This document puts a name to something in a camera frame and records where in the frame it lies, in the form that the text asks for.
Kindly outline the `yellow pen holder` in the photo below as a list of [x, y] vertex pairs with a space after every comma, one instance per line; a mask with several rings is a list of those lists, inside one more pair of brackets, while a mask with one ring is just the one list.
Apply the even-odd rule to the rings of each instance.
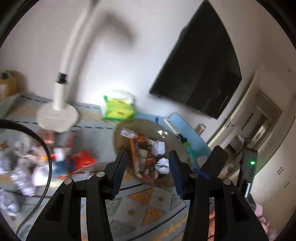
[[13, 71], [2, 71], [0, 81], [1, 100], [18, 93], [18, 81]]

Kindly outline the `grey paper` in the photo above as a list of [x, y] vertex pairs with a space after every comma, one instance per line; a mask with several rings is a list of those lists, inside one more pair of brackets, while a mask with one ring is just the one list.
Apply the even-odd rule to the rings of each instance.
[[0, 189], [0, 206], [1, 211], [9, 216], [17, 216], [19, 213], [19, 205], [14, 195], [2, 188]]

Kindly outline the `red flat box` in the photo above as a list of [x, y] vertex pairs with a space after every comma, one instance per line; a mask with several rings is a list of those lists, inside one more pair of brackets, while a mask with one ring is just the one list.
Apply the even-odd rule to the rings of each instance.
[[57, 133], [53, 131], [38, 131], [37, 135], [45, 142], [49, 149], [65, 148], [72, 150], [76, 137], [76, 131]]

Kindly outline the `white paper ball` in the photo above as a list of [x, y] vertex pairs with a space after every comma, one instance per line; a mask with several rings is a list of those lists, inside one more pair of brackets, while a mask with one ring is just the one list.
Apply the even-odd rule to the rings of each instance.
[[152, 144], [152, 153], [154, 156], [163, 156], [166, 152], [165, 143], [162, 141], [155, 141]]

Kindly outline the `brown woven basket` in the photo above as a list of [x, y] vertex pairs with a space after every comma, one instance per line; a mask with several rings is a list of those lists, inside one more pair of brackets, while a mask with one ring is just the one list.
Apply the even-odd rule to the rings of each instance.
[[[166, 152], [163, 156], [153, 155], [152, 144], [155, 141], [165, 143]], [[177, 152], [182, 162], [191, 164], [189, 154], [179, 139], [161, 125], [149, 120], [135, 118], [122, 121], [115, 128], [113, 143], [116, 153], [127, 151], [127, 170], [142, 183], [151, 186], [174, 186], [171, 172], [163, 175], [154, 168], [159, 159], [169, 159], [171, 150]]]

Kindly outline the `red orange snack bag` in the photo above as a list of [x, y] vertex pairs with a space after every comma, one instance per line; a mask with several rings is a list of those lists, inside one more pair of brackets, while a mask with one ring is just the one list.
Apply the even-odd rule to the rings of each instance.
[[96, 162], [96, 159], [92, 157], [88, 151], [82, 150], [76, 154], [72, 154], [69, 157], [69, 172], [78, 172], [86, 167], [92, 166]]

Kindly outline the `white desk lamp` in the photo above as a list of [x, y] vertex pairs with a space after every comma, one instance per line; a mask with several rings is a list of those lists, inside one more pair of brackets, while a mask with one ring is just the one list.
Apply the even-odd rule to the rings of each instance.
[[58, 78], [54, 84], [53, 100], [43, 104], [37, 111], [37, 123], [43, 130], [58, 133], [67, 132], [78, 121], [78, 111], [67, 103], [70, 64], [78, 40], [97, 5], [98, 1], [88, 1], [71, 30], [62, 55]]

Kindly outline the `wall mounted black television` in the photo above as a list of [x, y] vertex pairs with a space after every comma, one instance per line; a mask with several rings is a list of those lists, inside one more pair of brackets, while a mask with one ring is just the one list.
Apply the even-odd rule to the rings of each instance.
[[218, 119], [241, 80], [230, 37], [212, 5], [203, 1], [149, 92]]

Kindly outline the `white blue shark plush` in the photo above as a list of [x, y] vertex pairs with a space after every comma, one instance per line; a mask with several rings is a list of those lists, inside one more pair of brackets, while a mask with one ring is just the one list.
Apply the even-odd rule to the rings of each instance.
[[54, 155], [54, 160], [53, 160], [54, 176], [67, 175], [67, 168], [66, 168], [67, 150], [65, 148], [54, 148], [54, 149], [51, 149], [51, 153]]

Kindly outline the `green tissue pack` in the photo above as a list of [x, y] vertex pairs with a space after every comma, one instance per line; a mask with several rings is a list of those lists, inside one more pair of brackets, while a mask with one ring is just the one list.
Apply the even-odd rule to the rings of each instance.
[[133, 118], [135, 97], [126, 91], [115, 91], [103, 96], [101, 106], [103, 118], [109, 121], [123, 121]]

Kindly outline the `patterned blue blanket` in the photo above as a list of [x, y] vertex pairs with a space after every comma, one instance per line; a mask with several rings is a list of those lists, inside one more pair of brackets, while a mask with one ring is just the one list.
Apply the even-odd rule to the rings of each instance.
[[[100, 107], [73, 104], [79, 120], [72, 150], [67, 150], [67, 175], [54, 176], [54, 155], [37, 135], [37, 111], [48, 99], [22, 93], [1, 103], [1, 155], [13, 161], [11, 182], [18, 187], [20, 174], [28, 194], [12, 192], [32, 206], [17, 228], [1, 216], [1, 240], [174, 240], [182, 238], [188, 206], [175, 187], [142, 183], [125, 169], [118, 195], [105, 199], [106, 165], [114, 162], [115, 121], [106, 121]], [[70, 173], [69, 157], [86, 150], [96, 162]]]

